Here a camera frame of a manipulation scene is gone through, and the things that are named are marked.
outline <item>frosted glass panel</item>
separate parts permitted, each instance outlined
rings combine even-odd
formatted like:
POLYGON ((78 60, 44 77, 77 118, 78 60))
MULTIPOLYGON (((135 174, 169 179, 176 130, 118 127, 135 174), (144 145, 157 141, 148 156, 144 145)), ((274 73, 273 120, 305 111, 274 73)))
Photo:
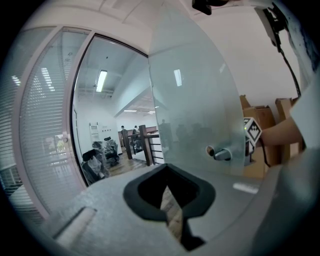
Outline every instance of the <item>frosted glass panel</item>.
POLYGON ((153 32, 149 65, 164 161, 189 172, 241 175, 245 134, 233 77, 201 28, 167 3, 153 32), (232 160, 214 160, 207 146, 229 149, 232 160))

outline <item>black opening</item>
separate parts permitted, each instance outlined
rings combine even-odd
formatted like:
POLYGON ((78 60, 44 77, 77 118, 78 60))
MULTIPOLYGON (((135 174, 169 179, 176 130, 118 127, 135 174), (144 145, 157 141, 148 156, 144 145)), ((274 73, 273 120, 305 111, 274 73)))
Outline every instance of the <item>black opening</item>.
POLYGON ((192 235, 187 220, 204 215, 213 203, 216 192, 210 183, 172 164, 162 164, 129 182, 124 188, 123 197, 131 210, 141 218, 167 222, 166 213, 160 209, 167 186, 182 209, 181 244, 191 251, 205 242, 192 235))

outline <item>office chair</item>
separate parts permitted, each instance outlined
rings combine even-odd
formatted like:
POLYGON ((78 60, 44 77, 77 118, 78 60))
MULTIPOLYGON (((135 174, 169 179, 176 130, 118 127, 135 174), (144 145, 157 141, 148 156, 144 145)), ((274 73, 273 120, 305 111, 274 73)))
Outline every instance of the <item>office chair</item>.
POLYGON ((110 166, 114 166, 119 162, 120 159, 118 156, 118 144, 111 139, 111 137, 104 138, 104 141, 106 142, 105 158, 110 166))

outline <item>cardboard box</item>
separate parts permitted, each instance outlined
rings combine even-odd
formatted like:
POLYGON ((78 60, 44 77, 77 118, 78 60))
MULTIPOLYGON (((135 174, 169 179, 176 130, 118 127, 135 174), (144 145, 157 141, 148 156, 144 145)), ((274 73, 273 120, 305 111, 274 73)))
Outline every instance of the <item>cardboard box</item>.
POLYGON ((240 102, 243 110, 251 107, 251 105, 247 101, 246 95, 240 95, 240 102))
MULTIPOLYGON (((280 122, 288 119, 290 115, 290 109, 296 103, 297 99, 291 98, 277 98, 275 100, 276 108, 279 112, 280 122)), ((302 150, 302 143, 294 143, 290 145, 281 146, 281 163, 286 163, 290 158, 296 156, 302 150)))
MULTIPOLYGON (((240 96, 243 116, 245 118, 254 118, 260 125, 261 129, 267 129, 276 125, 275 118, 268 106, 250 106, 245 95, 240 96)), ((267 163, 275 166, 281 163, 281 148, 279 146, 265 147, 267 163)), ((243 175, 250 178, 263 179, 269 167, 265 164, 265 157, 262 147, 257 147, 252 154, 252 160, 255 163, 244 167, 243 175)))

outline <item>window blind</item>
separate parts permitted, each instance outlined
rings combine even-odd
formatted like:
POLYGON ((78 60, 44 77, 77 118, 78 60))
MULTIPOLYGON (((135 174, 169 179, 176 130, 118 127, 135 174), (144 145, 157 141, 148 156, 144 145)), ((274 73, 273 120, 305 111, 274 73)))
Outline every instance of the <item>window blind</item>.
POLYGON ((8 52, 0 74, 0 181, 18 214, 40 224, 42 217, 31 201, 17 170, 11 120, 21 77, 38 45, 53 28, 37 28, 21 32, 8 52))
POLYGON ((49 213, 82 190, 67 161, 62 124, 66 82, 86 37, 81 32, 59 32, 32 69, 22 99, 22 158, 32 187, 49 213))

